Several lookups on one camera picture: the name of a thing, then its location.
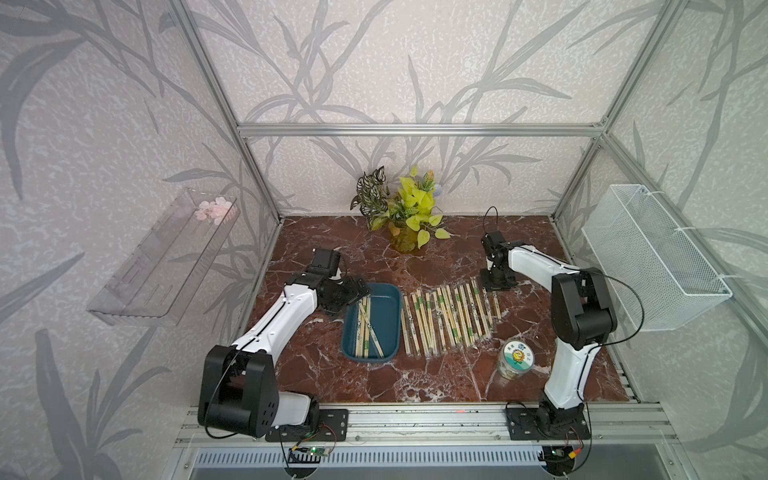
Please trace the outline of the round canister with green label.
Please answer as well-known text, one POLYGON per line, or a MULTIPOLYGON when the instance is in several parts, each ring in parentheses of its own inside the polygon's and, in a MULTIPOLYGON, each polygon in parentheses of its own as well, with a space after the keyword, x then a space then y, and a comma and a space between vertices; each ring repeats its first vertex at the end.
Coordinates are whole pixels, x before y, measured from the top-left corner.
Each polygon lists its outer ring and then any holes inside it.
POLYGON ((500 349, 496 368, 502 378, 514 380, 529 372, 534 364, 531 347, 521 339, 509 339, 500 349))

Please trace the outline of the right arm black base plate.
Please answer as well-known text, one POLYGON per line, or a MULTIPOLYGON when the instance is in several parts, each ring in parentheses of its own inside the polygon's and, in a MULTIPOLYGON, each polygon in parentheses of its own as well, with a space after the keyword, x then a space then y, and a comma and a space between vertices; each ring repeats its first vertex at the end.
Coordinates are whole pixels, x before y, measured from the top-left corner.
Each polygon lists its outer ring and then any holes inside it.
POLYGON ((504 409, 511 440, 590 440, 591 430, 584 406, 557 409, 548 403, 536 408, 508 403, 504 409))

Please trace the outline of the teal plastic storage box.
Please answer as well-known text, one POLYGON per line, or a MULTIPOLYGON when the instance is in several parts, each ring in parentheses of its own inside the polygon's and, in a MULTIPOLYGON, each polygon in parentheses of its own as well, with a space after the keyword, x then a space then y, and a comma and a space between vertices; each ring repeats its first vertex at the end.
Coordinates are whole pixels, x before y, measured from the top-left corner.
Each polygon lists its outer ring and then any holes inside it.
POLYGON ((363 363, 386 363, 392 360, 400 348, 401 322, 400 311, 402 295, 400 290, 389 283, 369 283, 370 321, 383 349, 379 358, 370 343, 369 356, 356 356, 356 334, 358 323, 358 304, 348 307, 342 328, 341 351, 350 360, 363 363))

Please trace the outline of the chopstick pair eleventh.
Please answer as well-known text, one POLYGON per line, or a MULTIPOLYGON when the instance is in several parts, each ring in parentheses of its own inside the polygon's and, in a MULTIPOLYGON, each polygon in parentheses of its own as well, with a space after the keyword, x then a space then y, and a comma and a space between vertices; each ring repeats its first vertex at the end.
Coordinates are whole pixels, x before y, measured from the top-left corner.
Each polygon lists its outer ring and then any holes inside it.
POLYGON ((493 322, 498 323, 501 321, 501 310, 499 305, 499 299, 497 296, 497 291, 492 291, 490 293, 490 298, 492 299, 492 306, 493 306, 493 322))

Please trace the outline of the clear acrylic wall shelf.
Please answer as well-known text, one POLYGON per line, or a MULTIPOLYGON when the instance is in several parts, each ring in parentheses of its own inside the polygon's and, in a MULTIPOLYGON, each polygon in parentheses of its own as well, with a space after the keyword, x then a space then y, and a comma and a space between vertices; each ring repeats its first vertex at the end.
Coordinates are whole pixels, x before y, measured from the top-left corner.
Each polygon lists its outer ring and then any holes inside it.
POLYGON ((86 311, 110 326, 177 325, 239 215, 234 195, 182 189, 86 311), (218 196, 234 203, 225 221, 198 221, 198 204, 218 196))

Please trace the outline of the aluminium front rail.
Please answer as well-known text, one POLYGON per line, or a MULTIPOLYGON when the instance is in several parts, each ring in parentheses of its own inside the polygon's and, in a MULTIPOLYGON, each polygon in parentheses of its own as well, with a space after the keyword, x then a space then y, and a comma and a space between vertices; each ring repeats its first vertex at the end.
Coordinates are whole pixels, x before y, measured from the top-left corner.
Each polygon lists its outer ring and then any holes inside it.
POLYGON ((658 403, 592 402, 591 420, 584 434, 537 438, 533 427, 521 428, 505 416, 504 403, 340 403, 327 409, 345 409, 344 420, 331 420, 316 441, 351 446, 416 445, 624 445, 675 444, 679 441, 671 421, 658 403))

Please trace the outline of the pink artificial flower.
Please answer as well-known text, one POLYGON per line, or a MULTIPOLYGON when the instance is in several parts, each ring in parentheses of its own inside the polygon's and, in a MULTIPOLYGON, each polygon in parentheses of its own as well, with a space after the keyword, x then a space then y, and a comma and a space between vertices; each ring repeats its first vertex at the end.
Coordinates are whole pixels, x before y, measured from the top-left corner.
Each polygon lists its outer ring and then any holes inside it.
POLYGON ((194 217, 198 221, 209 221, 214 225, 220 225, 225 221, 229 213, 233 211, 234 203, 223 196, 213 200, 200 202, 195 210, 194 217))

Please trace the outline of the wrapped chopsticks panda print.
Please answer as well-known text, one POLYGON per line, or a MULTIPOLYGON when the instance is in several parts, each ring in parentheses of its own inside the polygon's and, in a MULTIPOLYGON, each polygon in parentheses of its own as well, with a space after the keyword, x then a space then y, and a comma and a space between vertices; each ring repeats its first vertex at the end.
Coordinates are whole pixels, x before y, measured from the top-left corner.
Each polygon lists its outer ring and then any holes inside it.
POLYGON ((370 343, 377 352, 377 356, 379 358, 383 357, 383 349, 381 347, 381 344, 378 340, 378 337, 375 333, 375 330, 373 329, 372 323, 370 320, 367 321, 368 331, 369 331, 369 337, 370 337, 370 343))

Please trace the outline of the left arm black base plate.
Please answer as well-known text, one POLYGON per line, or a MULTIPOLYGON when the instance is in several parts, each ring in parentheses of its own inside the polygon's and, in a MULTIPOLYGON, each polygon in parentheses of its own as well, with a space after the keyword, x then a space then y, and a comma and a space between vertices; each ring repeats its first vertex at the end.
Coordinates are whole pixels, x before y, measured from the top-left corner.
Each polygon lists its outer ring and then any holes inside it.
POLYGON ((344 441, 349 426, 348 409, 320 408, 310 413, 300 425, 283 425, 268 431, 267 442, 339 442, 344 441))

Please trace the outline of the artificial green potted plant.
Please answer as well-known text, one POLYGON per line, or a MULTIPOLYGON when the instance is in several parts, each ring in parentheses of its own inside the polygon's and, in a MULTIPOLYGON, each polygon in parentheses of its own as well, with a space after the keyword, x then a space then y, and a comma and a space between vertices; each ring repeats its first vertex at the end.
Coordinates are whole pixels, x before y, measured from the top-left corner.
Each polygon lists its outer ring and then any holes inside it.
POLYGON ((391 247, 400 253, 419 250, 431 239, 451 238, 453 234, 443 226, 443 214, 436 212, 434 172, 420 175, 413 167, 398 180, 399 188, 391 193, 383 167, 363 174, 350 209, 360 211, 370 231, 387 228, 391 247))

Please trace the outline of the wrapped chopsticks green band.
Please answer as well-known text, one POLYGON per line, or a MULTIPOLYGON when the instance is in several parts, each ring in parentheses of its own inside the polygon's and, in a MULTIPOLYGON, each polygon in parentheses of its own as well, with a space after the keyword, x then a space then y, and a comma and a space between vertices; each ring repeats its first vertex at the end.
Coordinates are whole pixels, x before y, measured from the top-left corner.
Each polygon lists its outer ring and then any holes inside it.
POLYGON ((358 323, 355 353, 359 358, 367 358, 369 356, 369 300, 370 298, 365 296, 358 302, 358 323))

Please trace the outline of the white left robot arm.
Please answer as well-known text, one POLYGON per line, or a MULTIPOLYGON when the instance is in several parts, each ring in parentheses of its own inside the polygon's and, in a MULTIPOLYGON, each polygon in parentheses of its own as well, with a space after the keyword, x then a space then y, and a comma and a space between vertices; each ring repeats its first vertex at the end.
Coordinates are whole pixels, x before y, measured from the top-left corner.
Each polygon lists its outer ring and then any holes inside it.
POLYGON ((362 278, 341 273, 340 261, 336 250, 315 249, 309 266, 286 282, 250 330, 230 345, 211 348, 203 365, 199 425, 222 430, 222 439, 236 434, 262 438, 282 427, 302 436, 319 430, 318 402, 306 394, 281 392, 275 365, 317 309, 337 314, 369 293, 362 278))

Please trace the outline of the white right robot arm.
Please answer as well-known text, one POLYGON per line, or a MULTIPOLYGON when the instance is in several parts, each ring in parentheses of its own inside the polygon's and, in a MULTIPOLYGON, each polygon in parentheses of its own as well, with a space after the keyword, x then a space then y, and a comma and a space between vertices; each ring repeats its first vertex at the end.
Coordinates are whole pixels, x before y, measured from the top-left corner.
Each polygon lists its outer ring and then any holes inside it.
POLYGON ((521 274, 550 292, 557 342, 541 405, 556 413, 580 409, 592 364, 617 327, 603 273, 580 269, 522 242, 508 242, 499 231, 484 234, 481 244, 486 256, 483 286, 509 290, 521 274))

